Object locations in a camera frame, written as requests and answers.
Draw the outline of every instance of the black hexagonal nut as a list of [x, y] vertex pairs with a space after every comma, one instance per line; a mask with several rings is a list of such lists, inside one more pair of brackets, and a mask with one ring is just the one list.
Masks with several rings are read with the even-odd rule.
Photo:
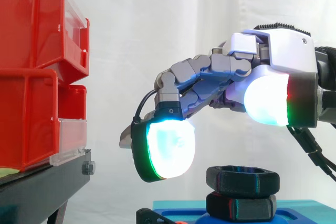
[[277, 211], [277, 200], [275, 195], [239, 199], [213, 192], [206, 197], [206, 211], [213, 217], [231, 222], [269, 221]]
[[245, 166], [214, 166], [206, 171], [206, 183], [229, 197], [264, 198], [280, 189], [280, 177], [269, 170]]

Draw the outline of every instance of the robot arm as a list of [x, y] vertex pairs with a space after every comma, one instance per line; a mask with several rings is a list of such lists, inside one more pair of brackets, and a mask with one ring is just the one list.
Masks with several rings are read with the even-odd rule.
[[[161, 72], [154, 90], [145, 96], [132, 124], [121, 134], [120, 147], [132, 148], [139, 175], [144, 181], [152, 182], [178, 176], [190, 166], [193, 155], [189, 159], [168, 160], [167, 157], [183, 147], [194, 150], [194, 139], [189, 139], [193, 130], [183, 122], [206, 105], [247, 111], [256, 121], [273, 125], [316, 127], [322, 115], [324, 121], [336, 123], [336, 116], [330, 112], [325, 116], [330, 107], [336, 107], [335, 92], [323, 89], [326, 81], [322, 83], [323, 78], [328, 81], [334, 78], [334, 72], [327, 73], [321, 67], [323, 64], [318, 63], [316, 53], [310, 34], [293, 26], [276, 23], [234, 33], [209, 55], [186, 59]], [[155, 93], [155, 110], [140, 119], [143, 104]], [[163, 125], [167, 120], [181, 123]], [[307, 140], [297, 135], [302, 146]], [[185, 160], [189, 163], [183, 170], [181, 162]], [[181, 172], [165, 173], [161, 169], [160, 173], [158, 164], [166, 168], [179, 164]]]

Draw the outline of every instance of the stacked red bin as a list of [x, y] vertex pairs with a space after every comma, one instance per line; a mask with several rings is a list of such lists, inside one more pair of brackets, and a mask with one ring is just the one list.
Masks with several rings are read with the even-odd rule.
[[89, 21], [72, 0], [0, 0], [0, 168], [84, 154]]

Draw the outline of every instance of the white backdrop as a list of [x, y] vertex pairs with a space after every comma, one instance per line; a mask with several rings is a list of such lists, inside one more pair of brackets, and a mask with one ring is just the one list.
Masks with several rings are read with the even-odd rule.
[[[279, 173], [278, 199], [314, 199], [336, 208], [336, 184], [315, 167], [284, 128], [246, 114], [205, 108], [196, 127], [193, 165], [178, 178], [147, 184], [130, 150], [118, 147], [156, 75], [177, 61], [207, 54], [231, 33], [283, 22], [308, 30], [318, 45], [336, 46], [336, 0], [75, 0], [91, 21], [88, 148], [97, 170], [68, 203], [65, 224], [135, 223], [136, 210], [153, 200], [201, 200], [211, 192], [205, 172], [214, 165], [257, 166]], [[153, 108], [149, 101], [145, 110]], [[336, 161], [336, 131], [313, 130]]]

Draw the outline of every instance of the blue table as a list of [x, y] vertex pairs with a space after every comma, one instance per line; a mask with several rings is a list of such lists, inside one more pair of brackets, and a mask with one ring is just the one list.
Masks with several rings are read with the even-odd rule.
[[[327, 207], [314, 200], [278, 200], [278, 208], [290, 208], [318, 224], [336, 224], [336, 210]], [[153, 209], [180, 209], [180, 208], [205, 208], [203, 200], [165, 200], [154, 201]], [[178, 221], [196, 220], [199, 216], [166, 216], [167, 218]]]

